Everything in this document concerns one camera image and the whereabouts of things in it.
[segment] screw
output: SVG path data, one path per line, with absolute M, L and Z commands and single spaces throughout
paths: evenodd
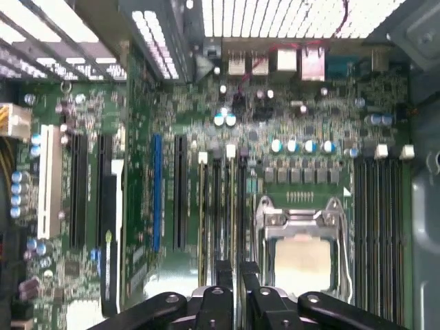
M 307 296 L 307 299 L 309 299 L 309 302 L 316 304 L 319 301 L 319 298 L 315 296 L 314 294 L 311 294 Z
M 179 297 L 176 296 L 175 294 L 171 294 L 169 295 L 166 300 L 165 300 L 168 304 L 173 304 L 179 301 Z
M 267 296 L 267 295 L 270 294 L 270 290 L 269 290 L 268 288 L 266 288 L 266 287 L 262 287 L 262 288 L 260 289 L 260 293 L 261 293 L 262 295 L 264 295 L 264 296 Z
M 222 293 L 223 293 L 223 290 L 220 289 L 219 287 L 216 287 L 216 288 L 213 289 L 212 292 L 213 292 L 213 294 L 222 294 Z

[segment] red wire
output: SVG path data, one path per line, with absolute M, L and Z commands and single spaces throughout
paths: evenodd
M 331 35 L 331 38 L 334 38 L 336 36 L 336 34 L 338 34 L 339 32 L 341 32 L 342 28 L 344 27 L 345 22 L 347 22 L 347 19 L 349 17 L 349 0 L 342 0 L 342 5 L 344 6 L 344 17 L 342 18 L 341 24 L 339 24 L 338 28 L 336 29 L 336 31 Z M 325 40 L 320 39 L 320 40 L 312 40 L 312 41 L 307 41 L 304 46 L 310 46 L 310 45 L 320 45 L 323 44 L 325 42 Z M 298 49 L 301 47 L 301 45 L 297 44 L 297 43 L 281 43 L 278 45 L 273 45 L 269 48 L 269 52 L 268 53 L 272 53 L 273 51 L 281 48 L 281 47 L 290 47 L 290 48 L 294 48 L 294 49 Z M 241 85 L 250 78 L 250 76 L 252 75 L 252 71 L 254 71 L 254 69 L 256 67 L 258 67 L 264 60 L 266 59 L 265 56 L 260 57 L 255 64 L 252 66 L 252 69 L 250 70 L 250 72 L 248 72 L 247 74 L 245 74 L 242 79 L 241 82 L 239 84 L 239 91 L 241 91 Z

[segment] cpu socket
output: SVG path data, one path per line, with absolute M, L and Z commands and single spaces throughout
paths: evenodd
M 295 210 L 275 208 L 262 196 L 254 224 L 262 285 L 279 287 L 291 298 L 318 291 L 351 301 L 348 223 L 338 198 L 322 210 Z

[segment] motherboard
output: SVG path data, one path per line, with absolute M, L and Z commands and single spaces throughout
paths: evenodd
M 22 86 L 32 137 L 17 146 L 11 216 L 28 231 L 20 297 L 34 329 L 191 296 L 224 259 L 235 272 L 256 261 L 292 298 L 323 291 L 405 323 L 407 68 L 328 58 L 324 81 L 245 81 L 230 58 L 154 91 L 135 56 L 127 85 Z

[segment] blue pcie slot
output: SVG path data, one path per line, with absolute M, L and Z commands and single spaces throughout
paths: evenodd
M 162 222 L 162 136 L 153 134 L 153 251 L 159 252 Z

